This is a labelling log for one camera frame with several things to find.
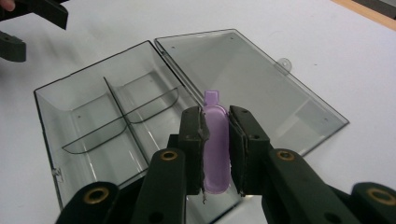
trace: white tabletop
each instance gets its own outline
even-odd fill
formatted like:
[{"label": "white tabletop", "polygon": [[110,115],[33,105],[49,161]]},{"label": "white tabletop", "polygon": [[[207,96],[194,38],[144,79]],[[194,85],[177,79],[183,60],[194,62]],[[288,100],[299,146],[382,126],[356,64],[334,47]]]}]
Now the white tabletop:
[{"label": "white tabletop", "polygon": [[[30,14],[0,22],[27,62],[0,59],[0,223],[54,223],[60,213],[34,89],[168,35],[235,28],[350,124],[305,158],[328,184],[396,189],[396,32],[325,0],[72,0],[67,30]],[[220,222],[262,220],[260,198]]]}]

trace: transparent lid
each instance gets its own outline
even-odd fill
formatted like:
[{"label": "transparent lid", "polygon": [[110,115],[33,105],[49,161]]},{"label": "transparent lid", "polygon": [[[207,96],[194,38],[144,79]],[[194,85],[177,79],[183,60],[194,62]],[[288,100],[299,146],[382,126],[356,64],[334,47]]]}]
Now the transparent lid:
[{"label": "transparent lid", "polygon": [[219,90],[220,104],[250,110],[274,147],[304,155],[348,124],[236,30],[162,37],[155,44],[200,104],[205,90]]}]

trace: purple tab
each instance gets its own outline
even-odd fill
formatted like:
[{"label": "purple tab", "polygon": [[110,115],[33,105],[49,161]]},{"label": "purple tab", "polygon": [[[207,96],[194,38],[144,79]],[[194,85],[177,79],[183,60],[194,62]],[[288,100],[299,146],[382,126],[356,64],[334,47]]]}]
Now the purple tab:
[{"label": "purple tab", "polygon": [[219,91],[205,92],[205,121],[210,135],[204,146],[204,188],[212,194],[224,192],[231,181],[228,115],[218,102]]}]

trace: purple plastic object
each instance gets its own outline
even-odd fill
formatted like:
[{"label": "purple plastic object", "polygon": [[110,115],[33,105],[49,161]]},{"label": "purple plastic object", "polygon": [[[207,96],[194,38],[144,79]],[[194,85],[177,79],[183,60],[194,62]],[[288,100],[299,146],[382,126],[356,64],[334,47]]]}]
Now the purple plastic object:
[{"label": "purple plastic object", "polygon": [[219,91],[205,91],[205,120],[209,139],[204,146],[204,188],[212,194],[224,192],[230,185],[228,116],[219,105]]}]

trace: purple object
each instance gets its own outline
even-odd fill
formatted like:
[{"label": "purple object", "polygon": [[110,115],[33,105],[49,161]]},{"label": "purple object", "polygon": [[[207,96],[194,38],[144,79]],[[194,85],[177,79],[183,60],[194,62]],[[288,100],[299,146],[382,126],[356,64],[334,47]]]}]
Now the purple object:
[{"label": "purple object", "polygon": [[219,105],[219,91],[205,91],[204,113],[210,133],[204,146],[204,188],[220,194],[229,187],[231,175],[228,116]]}]

